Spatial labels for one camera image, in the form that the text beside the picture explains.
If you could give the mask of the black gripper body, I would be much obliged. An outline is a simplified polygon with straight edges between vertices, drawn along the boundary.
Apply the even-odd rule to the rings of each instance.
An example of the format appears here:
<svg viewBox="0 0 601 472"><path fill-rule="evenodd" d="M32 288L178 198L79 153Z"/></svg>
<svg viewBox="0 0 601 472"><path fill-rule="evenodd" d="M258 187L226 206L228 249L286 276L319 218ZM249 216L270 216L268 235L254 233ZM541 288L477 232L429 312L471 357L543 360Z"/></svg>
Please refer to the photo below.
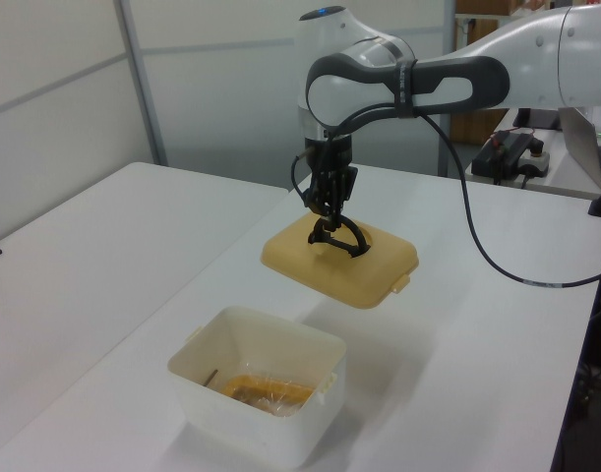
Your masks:
<svg viewBox="0 0 601 472"><path fill-rule="evenodd" d="M352 138L337 137L331 142L305 139L305 148L313 148L308 157L312 172L335 171L352 161Z"/></svg>

